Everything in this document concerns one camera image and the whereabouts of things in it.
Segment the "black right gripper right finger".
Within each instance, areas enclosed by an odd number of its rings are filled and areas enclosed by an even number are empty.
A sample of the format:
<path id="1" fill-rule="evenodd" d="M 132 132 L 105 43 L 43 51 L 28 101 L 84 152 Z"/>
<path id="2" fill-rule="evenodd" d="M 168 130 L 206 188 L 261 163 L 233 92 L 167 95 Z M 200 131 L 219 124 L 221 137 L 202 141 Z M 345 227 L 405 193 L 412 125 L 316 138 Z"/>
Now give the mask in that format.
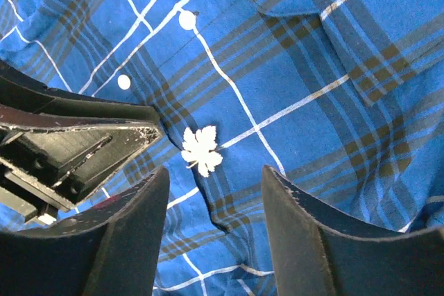
<path id="1" fill-rule="evenodd" d="M 365 223 L 270 166 L 262 200 L 279 295 L 442 295 L 443 229 Z"/>

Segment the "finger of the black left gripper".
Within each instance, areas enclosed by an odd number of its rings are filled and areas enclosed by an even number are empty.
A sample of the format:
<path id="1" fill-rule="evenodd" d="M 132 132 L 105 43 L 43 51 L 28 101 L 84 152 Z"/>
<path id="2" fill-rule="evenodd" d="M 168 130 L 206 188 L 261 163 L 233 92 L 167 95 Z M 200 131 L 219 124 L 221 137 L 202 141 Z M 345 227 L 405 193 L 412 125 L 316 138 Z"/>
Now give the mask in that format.
<path id="1" fill-rule="evenodd" d="M 152 107 L 47 87 L 1 64 L 1 203 L 50 225 L 162 138 Z"/>

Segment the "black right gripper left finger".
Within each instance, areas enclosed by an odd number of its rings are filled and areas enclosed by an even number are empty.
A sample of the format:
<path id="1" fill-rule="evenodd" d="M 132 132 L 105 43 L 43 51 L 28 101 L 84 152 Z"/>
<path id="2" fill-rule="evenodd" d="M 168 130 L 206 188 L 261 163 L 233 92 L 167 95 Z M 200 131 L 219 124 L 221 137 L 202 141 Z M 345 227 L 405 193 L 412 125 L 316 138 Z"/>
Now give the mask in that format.
<path id="1" fill-rule="evenodd" d="M 1 294 L 151 295 L 169 185 L 159 167 L 51 227 L 1 233 Z"/>

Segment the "silver maple leaf brooch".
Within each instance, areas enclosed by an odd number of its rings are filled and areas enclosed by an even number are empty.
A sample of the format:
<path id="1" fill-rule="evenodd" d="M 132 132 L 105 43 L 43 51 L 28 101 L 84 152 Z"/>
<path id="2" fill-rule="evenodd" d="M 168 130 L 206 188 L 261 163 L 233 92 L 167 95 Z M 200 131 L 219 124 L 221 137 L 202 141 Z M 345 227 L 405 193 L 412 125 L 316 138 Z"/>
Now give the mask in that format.
<path id="1" fill-rule="evenodd" d="M 182 158 L 189 163 L 187 168 L 197 166 L 202 177 L 209 177 L 210 173 L 223 161 L 223 156 L 216 151 L 216 127 L 205 126 L 192 132 L 186 128 L 183 134 Z"/>

